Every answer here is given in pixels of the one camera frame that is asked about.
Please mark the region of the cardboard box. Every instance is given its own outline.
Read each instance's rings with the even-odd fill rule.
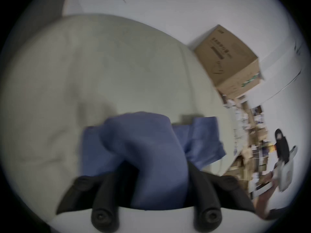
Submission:
[[[268,137],[268,131],[266,130],[266,128],[257,129],[257,134],[259,141],[266,140]]]
[[[234,99],[260,83],[258,57],[220,25],[194,52],[215,87],[227,99]]]

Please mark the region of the person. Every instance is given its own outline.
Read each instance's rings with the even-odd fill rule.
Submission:
[[[262,179],[263,183],[272,182],[272,187],[263,194],[260,194],[258,196],[258,200],[255,205],[256,214],[262,219],[269,219],[270,211],[267,211],[266,208],[268,206],[269,199],[271,198],[272,194],[278,187],[278,181],[276,179],[273,179],[272,177],[273,173],[270,172],[266,174]]]
[[[283,135],[280,129],[275,131],[275,147],[279,160],[284,161],[286,164],[289,161],[290,150],[288,147],[288,143],[286,137]]]
[[[289,161],[290,151],[287,140],[280,129],[277,129],[275,131],[275,140],[276,140],[275,148],[278,159],[279,161],[284,161],[284,163],[286,164]],[[262,183],[267,182],[272,182],[272,187],[263,194],[259,195],[255,206],[255,210],[256,214],[262,219],[275,219],[279,217],[280,214],[286,210],[286,208],[271,210],[267,212],[266,208],[268,206],[269,199],[271,198],[275,189],[278,187],[278,180],[273,179],[273,172],[270,172],[264,176]]]

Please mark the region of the blue fabric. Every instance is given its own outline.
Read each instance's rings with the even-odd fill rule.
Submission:
[[[82,135],[82,175],[114,171],[124,160],[140,172],[132,208],[168,210],[183,206],[187,159],[199,169],[225,155],[215,117],[172,126],[168,117],[137,112],[107,119]]]

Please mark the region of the cable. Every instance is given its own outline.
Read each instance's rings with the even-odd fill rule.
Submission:
[[[265,101],[263,101],[261,104],[267,102],[269,99],[273,98],[275,95],[277,95],[279,92],[283,91],[286,87],[289,86],[289,84],[293,81],[295,81],[297,79],[297,77],[301,74],[302,69],[299,71],[299,73],[285,86],[283,87],[281,90],[279,90],[277,93],[275,93],[274,95],[272,95],[271,97],[269,97],[268,99],[266,99]]]

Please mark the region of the green tape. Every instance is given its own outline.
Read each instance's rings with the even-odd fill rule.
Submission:
[[[242,84],[241,88],[245,87],[248,83],[252,82],[255,78],[258,77],[258,75],[259,75],[259,73],[257,73],[255,76],[253,76],[250,80],[245,81],[245,82]]]

